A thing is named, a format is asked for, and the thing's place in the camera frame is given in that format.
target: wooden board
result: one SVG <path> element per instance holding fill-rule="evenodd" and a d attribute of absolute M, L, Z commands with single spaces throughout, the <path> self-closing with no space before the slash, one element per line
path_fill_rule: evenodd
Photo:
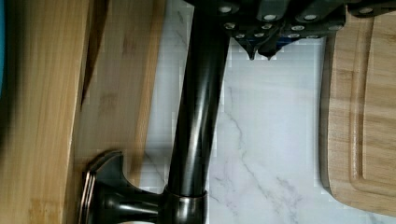
<path fill-rule="evenodd" d="M 110 0 L 95 7 L 69 201 L 79 198 L 87 163 L 105 150 L 123 151 L 124 173 L 139 185 L 164 2 Z M 70 203 L 70 218 L 78 203 Z"/>
<path fill-rule="evenodd" d="M 0 223 L 65 223 L 88 0 L 7 1 L 0 104 Z"/>
<path fill-rule="evenodd" d="M 163 8 L 8 1 L 0 223 L 75 223 L 82 170 L 106 149 L 124 150 L 138 184 Z"/>
<path fill-rule="evenodd" d="M 328 40 L 322 182 L 347 205 L 396 216 L 396 14 L 348 18 Z"/>

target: bamboo cutting board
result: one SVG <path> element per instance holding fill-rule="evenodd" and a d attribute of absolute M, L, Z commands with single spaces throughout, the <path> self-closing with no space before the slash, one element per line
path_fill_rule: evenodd
<path fill-rule="evenodd" d="M 341 203 L 396 216 L 396 14 L 348 18 L 329 38 L 320 105 L 322 183 Z"/>
<path fill-rule="evenodd" d="M 122 149 L 138 183 L 163 10 L 164 0 L 7 1 L 0 224 L 76 223 L 82 171 L 103 150 Z"/>

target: rivet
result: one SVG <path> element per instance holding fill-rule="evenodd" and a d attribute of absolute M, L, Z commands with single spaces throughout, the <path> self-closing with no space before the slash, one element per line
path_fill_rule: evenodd
<path fill-rule="evenodd" d="M 291 35 L 288 35 L 288 38 L 298 38 L 298 37 L 300 37 L 299 34 L 291 34 Z"/>
<path fill-rule="evenodd" d="M 254 36 L 256 36 L 256 37 L 263 37 L 263 36 L 264 36 L 264 33 L 257 33 L 257 34 L 254 34 Z"/>
<path fill-rule="evenodd" d="M 272 24 L 267 23 L 267 24 L 264 24 L 264 25 L 262 26 L 262 29 L 263 29 L 263 30 L 269 30 L 269 29 L 271 29 L 271 27 L 272 27 Z"/>
<path fill-rule="evenodd" d="M 238 39 L 241 39 L 241 38 L 243 38 L 243 37 L 245 37 L 244 34 L 237 34 L 237 35 L 235 36 L 235 38 L 238 38 Z"/>
<path fill-rule="evenodd" d="M 226 28 L 227 30 L 232 30 L 233 28 L 235 28 L 236 24 L 233 22 L 227 22 L 224 23 L 224 28 Z"/>
<path fill-rule="evenodd" d="M 312 20 L 315 20 L 317 17 L 318 17 L 317 15 L 306 15 L 306 16 L 304 16 L 304 20 L 312 21 Z"/>
<path fill-rule="evenodd" d="M 305 27 L 302 25 L 296 25 L 291 27 L 291 30 L 293 31 L 302 31 L 303 29 L 305 29 Z"/>
<path fill-rule="evenodd" d="M 361 10 L 359 10 L 360 14 L 369 14 L 370 12 L 373 12 L 374 10 L 370 7 L 363 7 Z"/>
<path fill-rule="evenodd" d="M 221 13 L 229 13 L 233 10 L 231 6 L 220 6 L 219 7 L 219 12 Z"/>
<path fill-rule="evenodd" d="M 265 15 L 262 17 L 265 21 L 273 21 L 276 19 L 276 15 Z"/>

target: marble countertop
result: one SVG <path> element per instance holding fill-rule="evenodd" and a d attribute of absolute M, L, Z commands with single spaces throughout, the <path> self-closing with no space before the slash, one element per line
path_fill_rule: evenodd
<path fill-rule="evenodd" d="M 140 187 L 161 193 L 172 155 L 193 8 L 167 0 Z M 388 224 L 337 202 L 318 170 L 324 40 L 271 61 L 231 42 L 209 167 L 207 223 Z"/>

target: wood grain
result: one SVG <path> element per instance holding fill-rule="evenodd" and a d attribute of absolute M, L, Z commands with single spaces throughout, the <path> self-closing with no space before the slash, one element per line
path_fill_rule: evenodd
<path fill-rule="evenodd" d="M 106 15 L 99 16 L 106 19 L 103 32 L 98 32 L 102 36 L 96 38 L 100 44 L 90 51 L 92 69 L 87 71 L 92 73 L 75 139 L 73 182 L 68 188 L 70 218 L 77 211 L 82 172 L 105 150 L 123 151 L 124 173 L 139 185 L 149 125 L 164 0 L 110 0 L 102 8 Z"/>
<path fill-rule="evenodd" d="M 163 11 L 164 0 L 7 1 L 0 223 L 75 223 L 82 171 L 103 150 L 123 149 L 138 184 Z"/>
<path fill-rule="evenodd" d="M 0 223 L 65 223 L 89 0 L 7 1 Z"/>
<path fill-rule="evenodd" d="M 322 182 L 338 201 L 396 216 L 396 14 L 349 17 L 324 70 Z"/>

